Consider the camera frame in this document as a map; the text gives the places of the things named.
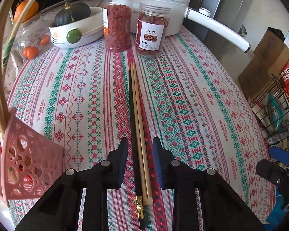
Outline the floral pink cloth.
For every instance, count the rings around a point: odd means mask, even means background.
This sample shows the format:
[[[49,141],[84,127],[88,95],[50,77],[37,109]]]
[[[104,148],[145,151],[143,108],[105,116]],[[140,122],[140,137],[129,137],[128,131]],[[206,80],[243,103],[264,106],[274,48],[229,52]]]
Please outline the floral pink cloth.
[[[17,50],[12,50],[9,56],[4,79],[4,94],[9,96],[18,74],[23,66],[23,59]]]

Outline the pink plastic lattice basket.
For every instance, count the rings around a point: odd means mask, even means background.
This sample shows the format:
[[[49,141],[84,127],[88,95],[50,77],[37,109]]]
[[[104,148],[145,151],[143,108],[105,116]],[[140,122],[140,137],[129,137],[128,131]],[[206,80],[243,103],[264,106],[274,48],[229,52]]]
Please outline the pink plastic lattice basket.
[[[0,201],[40,198],[62,175],[64,149],[11,114],[0,135]]]

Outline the tall goji berry jar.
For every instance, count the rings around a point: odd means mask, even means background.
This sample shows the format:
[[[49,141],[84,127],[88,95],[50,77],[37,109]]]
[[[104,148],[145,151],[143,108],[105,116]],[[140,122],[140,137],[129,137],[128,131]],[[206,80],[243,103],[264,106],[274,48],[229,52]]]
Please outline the tall goji berry jar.
[[[103,28],[108,51],[117,53],[130,48],[133,0],[104,0]]]

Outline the brown cardboard box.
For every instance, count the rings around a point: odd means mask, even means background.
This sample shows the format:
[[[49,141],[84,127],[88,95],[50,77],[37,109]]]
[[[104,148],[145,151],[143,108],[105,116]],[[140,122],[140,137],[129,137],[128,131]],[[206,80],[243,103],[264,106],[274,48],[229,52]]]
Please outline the brown cardboard box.
[[[271,30],[267,30],[253,52],[254,57],[238,77],[245,98],[253,100],[277,77],[289,60],[289,48]]]

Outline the printed bamboo chopstick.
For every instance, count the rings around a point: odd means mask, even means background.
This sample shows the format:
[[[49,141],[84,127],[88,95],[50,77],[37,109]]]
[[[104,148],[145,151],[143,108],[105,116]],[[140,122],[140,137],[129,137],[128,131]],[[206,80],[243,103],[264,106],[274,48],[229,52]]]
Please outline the printed bamboo chopstick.
[[[8,39],[8,42],[6,44],[6,49],[4,50],[3,58],[2,58],[2,69],[1,73],[2,76],[5,77],[6,75],[6,69],[7,64],[10,56],[10,52],[13,46],[13,43],[15,41],[15,37],[17,35],[17,31],[20,28],[22,22],[24,22],[25,17],[27,16],[28,12],[30,11],[31,7],[35,3],[36,0],[28,0],[26,5],[24,6],[24,9],[20,12],[17,21],[14,23],[14,26],[12,28],[12,31],[10,33],[10,37]]]

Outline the black chopstick gold end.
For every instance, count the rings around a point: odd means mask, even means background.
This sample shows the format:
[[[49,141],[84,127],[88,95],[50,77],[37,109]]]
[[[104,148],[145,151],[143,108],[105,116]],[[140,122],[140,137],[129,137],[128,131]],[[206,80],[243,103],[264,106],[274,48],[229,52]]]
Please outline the black chopstick gold end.
[[[145,230],[145,217],[142,203],[142,185],[140,177],[140,166],[138,158],[138,146],[136,136],[136,123],[134,117],[134,100],[133,100],[133,86],[131,70],[128,71],[129,80],[129,113],[130,113],[130,131],[131,131],[131,148],[133,156],[133,169],[134,169],[134,186],[136,191],[136,205],[137,205],[137,216],[140,225],[140,230]]]

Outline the glass jar with tangerines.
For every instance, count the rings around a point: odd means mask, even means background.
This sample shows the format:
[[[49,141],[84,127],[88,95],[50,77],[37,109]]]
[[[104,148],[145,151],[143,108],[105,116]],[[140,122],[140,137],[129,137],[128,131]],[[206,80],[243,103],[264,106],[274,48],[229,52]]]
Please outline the glass jar with tangerines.
[[[49,25],[54,18],[54,12],[36,15],[20,26],[15,40],[23,60],[35,59],[53,46]]]

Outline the white electric pot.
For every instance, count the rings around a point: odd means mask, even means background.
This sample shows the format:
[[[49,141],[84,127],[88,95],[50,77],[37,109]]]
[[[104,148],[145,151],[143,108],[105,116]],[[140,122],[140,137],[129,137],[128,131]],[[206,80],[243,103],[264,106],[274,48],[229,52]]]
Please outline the white electric pot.
[[[137,32],[137,20],[139,14],[139,3],[148,3],[159,7],[169,7],[172,9],[170,22],[167,27],[166,35],[175,35],[180,31],[183,20],[186,18],[209,30],[217,33],[229,42],[234,44],[243,52],[250,50],[250,44],[239,34],[212,19],[209,14],[203,14],[200,10],[194,10],[189,7],[190,0],[134,0],[132,6],[131,32]]]

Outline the short hawthorn jar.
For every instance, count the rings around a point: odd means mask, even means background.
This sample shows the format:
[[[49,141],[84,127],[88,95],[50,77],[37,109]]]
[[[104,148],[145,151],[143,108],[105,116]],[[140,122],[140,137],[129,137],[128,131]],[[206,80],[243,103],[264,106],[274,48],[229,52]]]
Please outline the short hawthorn jar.
[[[136,51],[147,58],[157,57],[164,43],[172,9],[140,2],[136,32]]]

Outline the dark green squash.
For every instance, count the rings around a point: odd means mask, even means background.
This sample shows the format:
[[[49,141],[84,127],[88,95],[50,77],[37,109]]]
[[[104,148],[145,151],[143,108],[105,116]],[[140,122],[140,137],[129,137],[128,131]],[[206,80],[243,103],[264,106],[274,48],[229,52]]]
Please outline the dark green squash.
[[[65,7],[60,10],[54,19],[53,26],[63,26],[91,16],[90,7],[86,3],[65,3]]]

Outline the white bowl green knob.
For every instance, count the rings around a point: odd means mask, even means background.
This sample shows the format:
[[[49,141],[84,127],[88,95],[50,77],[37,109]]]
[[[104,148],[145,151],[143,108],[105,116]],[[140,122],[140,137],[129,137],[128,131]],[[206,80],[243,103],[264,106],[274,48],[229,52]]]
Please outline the white bowl green knob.
[[[51,42],[61,49],[70,49],[92,43],[104,35],[103,9],[90,7],[91,16],[63,26],[49,25]]]

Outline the patterned striped tablecloth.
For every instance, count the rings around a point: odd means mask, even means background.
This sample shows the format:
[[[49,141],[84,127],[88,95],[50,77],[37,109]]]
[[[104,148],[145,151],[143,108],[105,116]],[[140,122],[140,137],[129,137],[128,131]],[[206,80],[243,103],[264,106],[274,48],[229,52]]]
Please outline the patterned striped tablecloth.
[[[23,65],[8,105],[64,148],[64,169],[88,169],[130,137],[130,64],[138,75],[154,201],[144,208],[146,230],[171,230],[173,218],[174,193],[156,178],[155,137],[189,167],[214,168],[264,222],[275,189],[256,174],[257,162],[269,157],[257,121],[220,62],[185,28],[165,39],[156,59],[134,47],[109,52],[103,39],[74,49],[53,46]]]

